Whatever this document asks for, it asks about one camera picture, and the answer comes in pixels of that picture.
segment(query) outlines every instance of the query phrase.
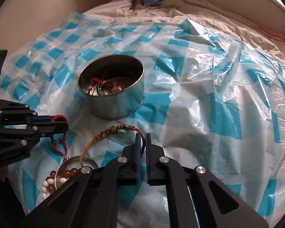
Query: silver tin can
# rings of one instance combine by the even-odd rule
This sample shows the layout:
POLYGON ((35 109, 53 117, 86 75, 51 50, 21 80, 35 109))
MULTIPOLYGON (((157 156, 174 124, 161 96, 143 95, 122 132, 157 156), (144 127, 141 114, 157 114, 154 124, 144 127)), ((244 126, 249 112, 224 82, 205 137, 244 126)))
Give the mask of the silver tin can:
POLYGON ((116 120, 130 115, 143 103, 145 97, 145 69, 136 58, 127 55, 110 55, 87 65, 79 74, 77 85, 93 115, 116 120), (94 96, 88 91, 91 78, 109 72, 110 78, 120 77, 123 71, 131 71, 135 82, 119 93, 94 96))

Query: blue and white checkered plastic sheet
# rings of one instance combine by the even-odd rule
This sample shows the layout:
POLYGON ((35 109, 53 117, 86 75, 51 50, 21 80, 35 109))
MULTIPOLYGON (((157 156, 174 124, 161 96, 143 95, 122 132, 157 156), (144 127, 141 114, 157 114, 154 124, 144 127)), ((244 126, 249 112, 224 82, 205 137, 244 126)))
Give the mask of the blue and white checkered plastic sheet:
MULTIPOLYGON (((285 64, 191 20, 110 25, 72 13, 5 61, 0 99, 67 116, 69 157, 107 127, 135 125, 183 166, 204 165, 271 227, 285 212, 285 64), (111 54, 145 66, 142 106, 114 122, 90 114, 76 83, 85 65, 111 54)), ((121 131, 87 154, 104 166, 134 138, 121 131)), ((44 138, 30 158, 9 167, 26 212, 42 201, 42 182, 61 161, 44 138)), ((165 188, 147 184, 145 157, 142 164, 140 184, 122 187, 118 227, 169 227, 165 188)))

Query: beaded bracelet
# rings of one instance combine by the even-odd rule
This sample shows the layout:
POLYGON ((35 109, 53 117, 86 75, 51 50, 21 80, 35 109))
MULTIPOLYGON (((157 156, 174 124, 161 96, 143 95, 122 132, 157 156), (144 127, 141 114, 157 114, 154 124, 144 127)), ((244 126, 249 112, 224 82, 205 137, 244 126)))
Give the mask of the beaded bracelet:
POLYGON ((107 128, 105 131, 101 131, 98 135, 95 136, 94 140, 92 140, 86 147, 85 149, 82 151, 81 155, 80 155, 80 165, 81 167, 83 167, 83 157, 84 157, 84 154, 86 153, 86 151, 90 148, 90 146, 92 146, 96 141, 100 140, 100 139, 103 139, 103 138, 106 138, 108 134, 110 133, 115 133, 116 131, 118 130, 132 130, 132 131, 136 131, 137 133, 140 134, 141 138, 142 138, 142 149, 140 151, 140 157, 143 156, 143 153, 145 151, 145 147, 146 147, 146 139, 143 135, 143 133, 138 129, 136 128, 135 126, 133 125, 117 125, 116 127, 115 126, 112 126, 111 128, 107 128))

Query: silver screw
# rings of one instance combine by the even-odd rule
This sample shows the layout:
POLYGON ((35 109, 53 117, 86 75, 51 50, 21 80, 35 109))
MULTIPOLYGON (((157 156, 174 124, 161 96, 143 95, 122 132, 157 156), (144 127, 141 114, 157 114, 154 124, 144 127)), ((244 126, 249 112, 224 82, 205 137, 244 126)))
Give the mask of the silver screw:
POLYGON ((28 144, 28 142, 26 140, 21 140, 21 144, 26 146, 28 144))
POLYGON ((160 157, 160 162, 162 162, 162 163, 168 163, 168 162, 169 162, 169 158, 166 157, 166 156, 162 156, 162 157, 160 157))
POLYGON ((88 167, 88 166, 85 166, 85 167, 82 167, 81 168, 81 173, 83 173, 83 174, 88 174, 88 173, 90 173, 91 172, 91 168, 90 167, 88 167))
POLYGON ((117 159, 117 161, 119 162, 119 163, 125 163, 125 162, 127 162, 127 157, 124 157, 124 156, 121 156, 121 157, 119 157, 118 159, 117 159))
POLYGON ((206 168, 204 166, 196 167, 196 171, 200 174, 204 174, 206 172, 206 168))

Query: bed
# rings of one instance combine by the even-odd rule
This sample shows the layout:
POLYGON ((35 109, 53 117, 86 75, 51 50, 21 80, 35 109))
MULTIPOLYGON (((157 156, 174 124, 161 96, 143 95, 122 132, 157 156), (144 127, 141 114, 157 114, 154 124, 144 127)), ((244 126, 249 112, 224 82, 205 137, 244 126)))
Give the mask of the bed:
MULTIPOLYGON (((68 156, 107 127, 135 125, 183 166, 204 165, 270 227, 285 214, 285 39, 206 0, 113 0, 71 13, 5 61, 0 99, 67 116, 68 156), (90 115, 76 87, 85 65, 110 54, 137 57, 146 70, 143 105, 114 122, 90 115)), ((112 136, 88 155, 104 166, 133 139, 112 136)), ((26 214, 61 161, 45 138, 9 166, 26 214)), ((149 187, 141 172, 139 186, 122 189, 118 227, 169 227, 164 187, 149 187)))

